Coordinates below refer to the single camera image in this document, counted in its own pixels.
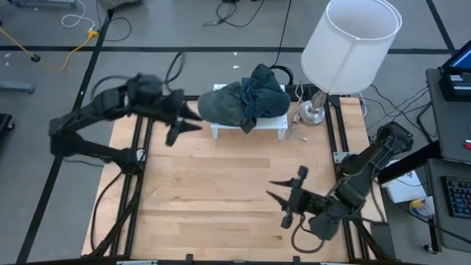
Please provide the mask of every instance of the white lampshade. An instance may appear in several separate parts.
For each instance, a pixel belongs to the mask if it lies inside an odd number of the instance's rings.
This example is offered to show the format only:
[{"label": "white lampshade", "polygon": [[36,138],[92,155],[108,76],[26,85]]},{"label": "white lampshade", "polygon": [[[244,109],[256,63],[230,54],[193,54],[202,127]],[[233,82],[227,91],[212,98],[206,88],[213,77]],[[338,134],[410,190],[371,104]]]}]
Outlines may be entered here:
[{"label": "white lampshade", "polygon": [[373,82],[403,20],[384,0],[331,0],[301,65],[306,77],[329,94],[362,91]]}]

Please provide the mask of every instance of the wooden tabletop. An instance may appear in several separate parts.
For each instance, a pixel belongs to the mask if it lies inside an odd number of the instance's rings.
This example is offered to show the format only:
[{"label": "wooden tabletop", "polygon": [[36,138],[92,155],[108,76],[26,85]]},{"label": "wooden tabletop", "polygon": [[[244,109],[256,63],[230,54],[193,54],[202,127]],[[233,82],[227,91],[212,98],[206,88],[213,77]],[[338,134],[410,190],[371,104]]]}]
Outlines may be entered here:
[{"label": "wooden tabletop", "polygon": [[[196,110],[196,102],[190,106]],[[342,98],[341,108],[350,151],[361,152],[369,143],[359,101]],[[293,103],[290,120],[294,110]],[[338,136],[335,113],[333,123]],[[116,121],[110,145],[129,147],[134,126],[135,117]],[[318,127],[298,126],[297,133],[307,137],[308,142],[279,141],[276,130],[254,130],[249,135],[241,130],[220,130],[219,138],[214,140],[209,123],[204,122],[203,130],[183,134],[173,147],[167,147],[167,131],[162,124],[154,123],[131,258],[182,260],[190,253],[195,260],[292,261],[298,255],[302,261],[348,261],[341,225],[319,252],[302,254],[294,250],[291,234],[299,219],[295,218],[291,229],[281,228],[283,212],[265,192],[287,199],[289,188],[269,181],[295,177],[299,165],[309,168],[303,188],[318,194],[332,188],[335,175],[325,121]],[[338,137],[336,142],[341,150]],[[104,167],[98,194],[118,172],[114,164]],[[96,242],[116,220],[123,179],[107,191],[100,203]],[[382,207],[378,187],[375,194]],[[371,195],[362,214],[379,220]],[[126,232],[127,225],[122,229],[123,235]],[[89,234],[84,254],[91,251]],[[360,257],[356,234],[352,226],[355,253]],[[302,231],[297,234],[298,247],[313,249],[319,243],[315,236]]]}]

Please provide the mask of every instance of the concrete floor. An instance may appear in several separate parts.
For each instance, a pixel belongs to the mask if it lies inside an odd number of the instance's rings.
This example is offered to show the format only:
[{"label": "concrete floor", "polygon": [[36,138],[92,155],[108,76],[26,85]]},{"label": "concrete floor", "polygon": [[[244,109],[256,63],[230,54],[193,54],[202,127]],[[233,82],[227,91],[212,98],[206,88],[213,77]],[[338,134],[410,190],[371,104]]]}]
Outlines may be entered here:
[{"label": "concrete floor", "polygon": [[[82,1],[87,7],[87,17],[96,21],[95,1]],[[432,1],[453,45],[460,48],[471,36],[468,27],[471,23],[468,16],[471,2]],[[114,18],[124,16],[129,19],[132,34],[120,42],[105,42],[104,46],[277,47],[287,0],[267,0],[257,18],[245,28],[225,24],[202,27],[203,22],[215,19],[218,3],[219,0],[144,0],[141,6],[115,12]],[[248,21],[259,3],[243,0],[232,21],[240,24]],[[401,12],[404,20],[403,28],[392,44],[393,49],[400,50],[386,56],[373,84],[398,105],[425,87],[425,69],[440,66],[450,55],[433,54],[447,46],[426,0],[391,0],[391,3]],[[326,4],[327,0],[293,1],[283,47],[304,47]],[[99,12],[104,20],[105,11],[99,8]],[[0,1],[0,19],[4,29],[27,46],[77,46],[83,42],[90,24],[83,21],[74,28],[66,29],[60,24],[60,19],[67,13],[80,14],[81,10],[48,5],[34,10],[31,7],[17,8]],[[126,32],[127,25],[116,21],[111,24],[107,38],[119,38]],[[93,40],[88,46],[91,48],[95,43],[96,40]],[[0,154],[0,211],[3,213],[0,216],[0,264],[16,261],[54,159],[49,154],[47,121],[71,110],[91,58],[91,52],[77,52],[65,71],[50,71],[41,64],[32,63],[26,54],[11,52],[4,47],[10,45],[8,39],[0,37],[0,80],[34,83],[36,93],[0,92],[0,113],[13,114],[17,125],[4,142]],[[429,50],[430,54],[398,54],[406,49],[433,50]],[[172,51],[176,50],[101,52],[90,84],[111,74],[143,72],[163,77],[174,56]],[[275,60],[274,49],[258,51],[238,52],[237,55],[232,52],[208,52],[207,49],[204,52],[189,52],[184,72],[173,86],[184,88],[187,94],[199,95],[211,90],[214,83],[229,83],[249,76],[257,64],[271,65]],[[61,65],[67,55],[66,52],[37,53],[43,61],[56,66]],[[308,82],[300,68],[300,53],[282,53],[278,64],[291,68],[296,81]],[[278,74],[277,78],[280,83],[287,82],[284,75]],[[386,110],[393,109],[372,88],[366,89],[363,95],[378,100]],[[428,101],[426,94],[410,108]],[[383,111],[379,104],[366,103],[369,115],[365,121],[370,126],[383,117]],[[409,113],[409,118],[414,121],[418,112]],[[369,134],[374,135],[376,129],[389,120],[377,123]],[[403,117],[396,121],[414,134],[414,149],[426,145],[423,135]],[[423,116],[423,121],[429,132],[433,133],[435,125],[431,110]],[[111,129],[110,124],[101,123],[87,128],[82,134],[87,139],[106,144]],[[62,164],[28,261],[80,255],[100,174],[100,168]],[[471,259],[471,255],[454,250],[444,249],[438,255],[424,252],[422,245],[430,241],[428,227],[398,211],[387,198],[385,204],[398,258],[424,264],[466,264]]]}]

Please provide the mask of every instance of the blue cloth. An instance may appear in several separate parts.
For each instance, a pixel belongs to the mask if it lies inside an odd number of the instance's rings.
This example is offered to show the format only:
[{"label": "blue cloth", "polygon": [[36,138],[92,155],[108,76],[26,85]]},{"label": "blue cloth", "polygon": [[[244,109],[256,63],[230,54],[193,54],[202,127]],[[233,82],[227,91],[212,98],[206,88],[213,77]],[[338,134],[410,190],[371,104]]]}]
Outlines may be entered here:
[{"label": "blue cloth", "polygon": [[248,119],[282,116],[288,112],[291,102],[273,71],[264,64],[259,64],[249,79],[242,79],[241,98]]}]

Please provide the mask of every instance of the gray fabric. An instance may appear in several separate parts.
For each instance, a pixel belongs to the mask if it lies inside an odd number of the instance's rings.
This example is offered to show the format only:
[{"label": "gray fabric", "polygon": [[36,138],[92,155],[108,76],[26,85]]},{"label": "gray fabric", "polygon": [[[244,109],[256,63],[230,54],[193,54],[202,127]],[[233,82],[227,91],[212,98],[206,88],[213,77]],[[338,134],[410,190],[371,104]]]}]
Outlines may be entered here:
[{"label": "gray fabric", "polygon": [[201,118],[208,122],[237,127],[246,124],[241,83],[232,82],[221,89],[199,96],[198,111]]}]

